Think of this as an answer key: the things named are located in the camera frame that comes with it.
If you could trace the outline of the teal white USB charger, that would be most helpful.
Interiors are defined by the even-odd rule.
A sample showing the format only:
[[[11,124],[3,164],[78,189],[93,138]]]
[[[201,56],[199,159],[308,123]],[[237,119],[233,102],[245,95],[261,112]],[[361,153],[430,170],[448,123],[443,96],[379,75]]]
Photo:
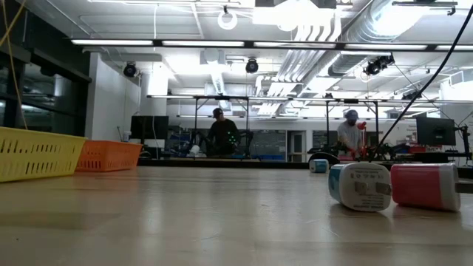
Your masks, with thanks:
[[[391,203],[390,173],[384,166],[375,163],[332,166],[328,189],[333,199],[354,211],[383,211]]]
[[[311,173],[325,174],[330,169],[330,164],[326,159],[314,159],[309,162],[309,169]]]

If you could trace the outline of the pink white USB charger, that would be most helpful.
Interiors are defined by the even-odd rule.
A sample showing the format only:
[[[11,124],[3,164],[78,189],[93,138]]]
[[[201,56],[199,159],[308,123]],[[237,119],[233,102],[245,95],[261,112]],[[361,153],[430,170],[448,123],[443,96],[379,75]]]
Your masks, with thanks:
[[[461,194],[473,194],[453,163],[396,164],[390,169],[392,199],[413,208],[459,211]]]

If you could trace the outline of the person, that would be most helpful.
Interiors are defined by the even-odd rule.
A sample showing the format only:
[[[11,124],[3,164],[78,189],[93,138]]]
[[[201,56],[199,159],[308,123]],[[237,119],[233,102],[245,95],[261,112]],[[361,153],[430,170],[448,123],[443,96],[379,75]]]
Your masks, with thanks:
[[[210,147],[207,148],[211,157],[226,157],[232,155],[241,142],[239,130],[232,120],[225,118],[221,108],[213,110],[215,121],[208,133]]]
[[[337,128],[338,144],[340,157],[358,159],[362,148],[362,133],[357,126],[358,113],[356,110],[350,110],[345,115],[345,121],[340,123]]]

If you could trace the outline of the black computer monitor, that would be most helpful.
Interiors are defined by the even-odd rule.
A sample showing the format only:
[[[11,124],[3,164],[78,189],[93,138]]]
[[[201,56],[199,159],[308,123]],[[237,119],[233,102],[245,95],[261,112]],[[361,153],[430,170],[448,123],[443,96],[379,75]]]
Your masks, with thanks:
[[[132,116],[131,138],[139,140],[166,140],[168,128],[168,116]]]
[[[418,144],[428,146],[455,146],[455,122],[451,119],[417,117]]]

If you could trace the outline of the orange plastic basket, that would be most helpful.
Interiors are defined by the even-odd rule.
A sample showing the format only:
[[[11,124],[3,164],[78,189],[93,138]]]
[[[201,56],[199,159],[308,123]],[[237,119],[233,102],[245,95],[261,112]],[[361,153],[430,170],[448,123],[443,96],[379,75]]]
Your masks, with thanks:
[[[137,166],[141,149],[141,144],[87,140],[75,170],[88,172],[129,170]]]

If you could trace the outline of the overhead light bar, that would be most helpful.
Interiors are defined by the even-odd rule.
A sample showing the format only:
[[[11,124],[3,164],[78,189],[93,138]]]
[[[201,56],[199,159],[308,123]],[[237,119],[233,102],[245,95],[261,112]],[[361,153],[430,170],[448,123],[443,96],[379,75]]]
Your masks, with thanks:
[[[402,44],[347,43],[326,41],[212,41],[160,39],[72,39],[82,47],[166,47],[166,48],[232,48],[268,50],[333,50],[378,52],[473,52],[473,44]]]

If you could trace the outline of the yellow plastic basket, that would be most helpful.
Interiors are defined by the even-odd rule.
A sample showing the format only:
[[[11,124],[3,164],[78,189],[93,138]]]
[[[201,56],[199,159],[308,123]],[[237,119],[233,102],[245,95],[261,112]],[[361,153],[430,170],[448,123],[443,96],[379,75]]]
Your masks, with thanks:
[[[0,183],[74,174],[85,137],[0,126]]]

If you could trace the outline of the black table frame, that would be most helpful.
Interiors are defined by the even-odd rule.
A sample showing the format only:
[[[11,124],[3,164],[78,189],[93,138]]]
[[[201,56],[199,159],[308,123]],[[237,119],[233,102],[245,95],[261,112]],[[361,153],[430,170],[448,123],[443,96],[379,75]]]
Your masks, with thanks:
[[[203,168],[269,168],[269,169],[309,169],[309,163],[287,163],[282,161],[259,161],[215,158],[170,158],[155,160],[140,158],[137,166],[151,167],[203,167]]]

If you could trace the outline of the black background rig frame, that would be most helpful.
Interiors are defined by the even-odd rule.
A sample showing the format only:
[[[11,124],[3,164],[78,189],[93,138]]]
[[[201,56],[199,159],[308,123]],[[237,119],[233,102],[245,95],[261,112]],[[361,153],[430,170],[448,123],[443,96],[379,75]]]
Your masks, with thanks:
[[[250,134],[251,131],[249,129],[249,97],[248,96],[234,96],[234,95],[195,95],[193,96],[195,99],[195,107],[194,107],[194,130],[191,133],[191,140],[192,144],[197,145],[197,121],[198,121],[198,114],[201,107],[207,104],[209,100],[224,100],[224,101],[236,101],[238,104],[242,106],[245,110],[245,116],[234,116],[234,118],[241,118],[245,119],[245,145],[249,147],[250,145]]]
[[[355,98],[350,98],[350,99],[326,99],[324,100],[325,103],[325,118],[326,118],[326,126],[327,126],[327,144],[324,147],[324,151],[327,153],[331,153],[335,156],[337,156],[340,160],[366,160],[370,154],[374,154],[374,148],[370,148],[367,145],[367,133],[366,133],[366,124],[365,121],[362,121],[361,123],[356,123],[358,128],[361,130],[362,133],[362,148],[360,151],[360,157],[358,159],[350,159],[345,158],[345,157],[340,157],[338,155],[338,150],[340,149],[340,146],[338,144],[338,135],[336,135],[336,138],[333,143],[330,142],[330,108],[331,107],[336,107],[339,103],[343,103],[345,105],[359,105],[359,104],[364,104],[369,111],[371,111],[374,115],[374,121],[375,121],[375,139],[374,142],[372,143],[374,146],[377,146],[379,144],[379,116],[378,116],[378,101],[376,100],[359,100]],[[345,121],[344,115],[352,109],[348,109],[346,112],[343,113],[343,121],[340,123],[343,123]]]

